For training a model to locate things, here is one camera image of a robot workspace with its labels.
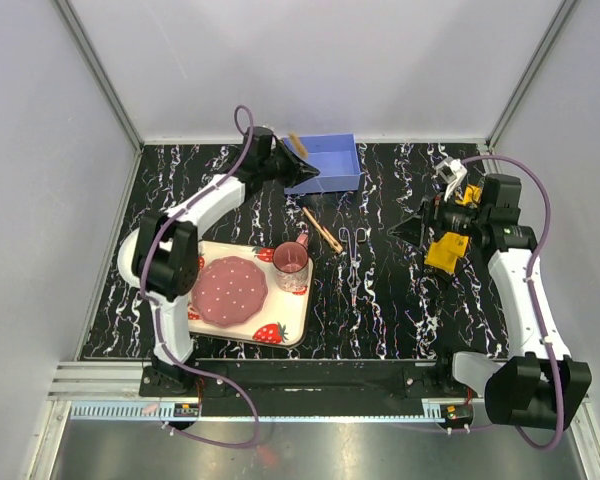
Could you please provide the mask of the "test tube brush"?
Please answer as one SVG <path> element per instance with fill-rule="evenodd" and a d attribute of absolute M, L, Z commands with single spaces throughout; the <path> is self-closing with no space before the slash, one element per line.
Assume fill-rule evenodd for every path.
<path fill-rule="evenodd" d="M 302 143 L 300 137 L 295 132 L 289 132 L 288 139 L 296 155 L 302 159 L 306 159 L 309 155 L 309 152 L 305 145 Z"/>

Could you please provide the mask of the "black wire ring stand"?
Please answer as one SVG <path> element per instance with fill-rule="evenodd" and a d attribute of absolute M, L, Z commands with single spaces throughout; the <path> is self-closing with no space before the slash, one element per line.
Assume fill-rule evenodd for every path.
<path fill-rule="evenodd" d="M 420 298 L 440 305 L 446 301 L 458 278 L 455 273 L 445 270 L 425 268 L 418 281 Z"/>

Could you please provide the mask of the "wooden test tube clamp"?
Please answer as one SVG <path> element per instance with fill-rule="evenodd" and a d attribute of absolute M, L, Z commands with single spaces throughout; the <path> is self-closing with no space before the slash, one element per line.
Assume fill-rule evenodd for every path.
<path fill-rule="evenodd" d="M 323 226 L 319 224 L 316 218 L 311 214 L 308 208 L 303 207 L 302 212 L 305 217 L 309 220 L 311 225 L 316 229 L 318 234 L 325 240 L 330 248 L 336 253 L 341 254 L 343 252 L 343 246 L 340 242 Z"/>

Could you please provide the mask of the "metal crucible tongs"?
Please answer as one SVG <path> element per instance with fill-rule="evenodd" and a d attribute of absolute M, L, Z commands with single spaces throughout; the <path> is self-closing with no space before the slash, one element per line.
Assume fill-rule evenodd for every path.
<path fill-rule="evenodd" d="M 347 276 L 347 285 L 349 287 L 351 304 L 353 307 L 357 303 L 357 289 L 358 289 L 358 269 L 360 265 L 358 247 L 367 241 L 367 230 L 359 227 L 355 230 L 348 229 L 346 227 L 340 227 L 338 231 L 338 240 L 345 244 L 348 249 L 349 259 L 349 274 Z"/>

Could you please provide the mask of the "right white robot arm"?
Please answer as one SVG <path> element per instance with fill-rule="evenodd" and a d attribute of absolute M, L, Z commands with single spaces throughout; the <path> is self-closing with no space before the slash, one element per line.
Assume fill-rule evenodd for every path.
<path fill-rule="evenodd" d="M 462 205 L 444 193 L 424 198 L 419 210 L 391 228 L 391 235 L 421 247 L 428 236 L 469 239 L 494 282 L 509 338 L 509 357 L 445 352 L 434 384 L 446 396 L 467 387 L 484 400 L 498 425 L 564 431 L 592 382 L 589 365 L 575 361 L 561 339 L 544 292 L 533 229 L 519 223 L 519 178 L 485 177 L 477 201 Z"/>

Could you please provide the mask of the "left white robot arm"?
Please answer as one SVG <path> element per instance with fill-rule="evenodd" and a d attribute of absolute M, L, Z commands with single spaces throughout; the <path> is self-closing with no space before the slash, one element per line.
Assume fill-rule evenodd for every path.
<path fill-rule="evenodd" d="M 250 127 L 234 163 L 181 204 L 146 214 L 126 239 L 125 251 L 131 257 L 119 257 L 118 269 L 129 283 L 138 283 L 150 305 L 155 339 L 151 368 L 173 395 L 188 394 L 199 376 L 185 364 L 193 344 L 184 316 L 200 270 L 200 238 L 264 183 L 276 181 L 291 188 L 318 176 L 320 170 L 308 157 L 297 135 L 289 134 L 284 141 L 267 127 Z"/>

